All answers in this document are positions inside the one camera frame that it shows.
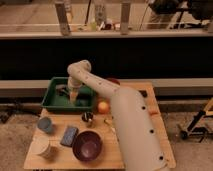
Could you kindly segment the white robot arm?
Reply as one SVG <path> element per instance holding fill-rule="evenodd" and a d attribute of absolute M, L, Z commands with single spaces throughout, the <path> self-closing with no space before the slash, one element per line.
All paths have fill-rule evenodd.
<path fill-rule="evenodd" d="M 87 85 L 110 100 L 111 115 L 126 171 L 170 171 L 141 93 L 91 73 L 88 60 L 68 66 L 68 85 Z"/>

